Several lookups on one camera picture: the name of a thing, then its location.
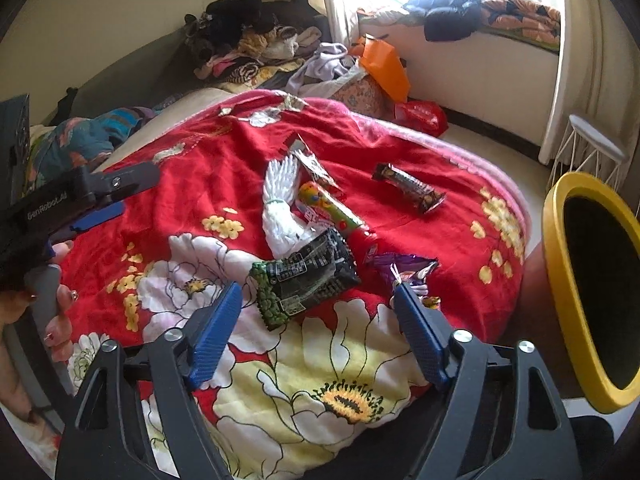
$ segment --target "black baseboard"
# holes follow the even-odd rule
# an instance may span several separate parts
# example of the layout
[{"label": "black baseboard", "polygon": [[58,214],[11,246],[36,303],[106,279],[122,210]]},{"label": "black baseboard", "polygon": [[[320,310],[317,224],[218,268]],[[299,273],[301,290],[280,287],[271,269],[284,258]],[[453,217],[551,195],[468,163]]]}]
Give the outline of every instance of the black baseboard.
[{"label": "black baseboard", "polygon": [[518,153],[528,156],[530,159],[538,162],[540,147],[533,142],[530,142],[530,140],[523,139],[522,137],[503,128],[485,123],[480,119],[452,110],[451,108],[442,107],[442,109],[445,111],[450,123],[494,140],[495,142],[507,146],[508,148],[511,148],[512,150],[515,150]]}]

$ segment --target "blue rubber pad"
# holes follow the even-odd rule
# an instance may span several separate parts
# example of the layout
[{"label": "blue rubber pad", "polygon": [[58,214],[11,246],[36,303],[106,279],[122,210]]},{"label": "blue rubber pad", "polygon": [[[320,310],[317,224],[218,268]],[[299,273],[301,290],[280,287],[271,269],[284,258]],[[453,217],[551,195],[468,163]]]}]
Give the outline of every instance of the blue rubber pad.
[{"label": "blue rubber pad", "polygon": [[242,288],[237,283],[232,283],[222,291],[216,303],[217,307],[213,306],[214,313],[193,346],[191,373],[187,378],[187,385],[192,390],[209,381],[218,367],[222,352],[240,316]]},{"label": "blue rubber pad", "polygon": [[397,286],[394,291],[394,310],[424,378],[438,391],[446,390],[450,383],[445,373],[448,349],[443,348],[428,321],[429,316],[442,316],[442,313],[423,306],[405,284]]}]

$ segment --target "black snack bag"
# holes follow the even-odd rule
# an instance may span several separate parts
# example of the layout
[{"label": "black snack bag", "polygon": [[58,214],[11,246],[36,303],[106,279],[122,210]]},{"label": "black snack bag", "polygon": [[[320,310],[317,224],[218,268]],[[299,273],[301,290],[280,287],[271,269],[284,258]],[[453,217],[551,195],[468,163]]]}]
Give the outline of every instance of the black snack bag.
[{"label": "black snack bag", "polygon": [[287,258],[255,263],[250,275],[269,330],[360,284],[351,250],[334,227]]}]

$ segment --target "metal screw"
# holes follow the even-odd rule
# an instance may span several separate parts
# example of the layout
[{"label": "metal screw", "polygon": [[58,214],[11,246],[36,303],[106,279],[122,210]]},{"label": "metal screw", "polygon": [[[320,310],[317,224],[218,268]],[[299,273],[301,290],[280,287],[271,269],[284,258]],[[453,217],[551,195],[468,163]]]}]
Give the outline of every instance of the metal screw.
[{"label": "metal screw", "polygon": [[107,341],[103,342],[100,348],[102,348],[103,352],[113,352],[118,347],[118,342],[113,339],[107,339]]},{"label": "metal screw", "polygon": [[525,354],[531,354],[536,349],[531,341],[520,341],[518,343],[518,348]]},{"label": "metal screw", "polygon": [[453,333],[453,339],[460,343],[468,343],[474,338],[474,335],[469,330],[456,330]]},{"label": "metal screw", "polygon": [[172,328],[170,330],[167,330],[164,333],[164,338],[167,341],[178,341],[182,339],[182,330],[180,330],[179,328]]}]

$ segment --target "orange bag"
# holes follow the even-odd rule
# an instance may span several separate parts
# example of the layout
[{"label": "orange bag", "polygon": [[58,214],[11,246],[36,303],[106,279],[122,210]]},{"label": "orange bag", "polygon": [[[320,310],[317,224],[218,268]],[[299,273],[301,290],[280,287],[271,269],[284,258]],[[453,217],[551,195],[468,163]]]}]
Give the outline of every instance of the orange bag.
[{"label": "orange bag", "polygon": [[389,97],[396,103],[405,103],[409,97],[409,78],[406,76],[396,48],[386,41],[377,40],[368,34],[360,38],[359,45],[351,50],[362,48],[360,65],[375,79]]}]

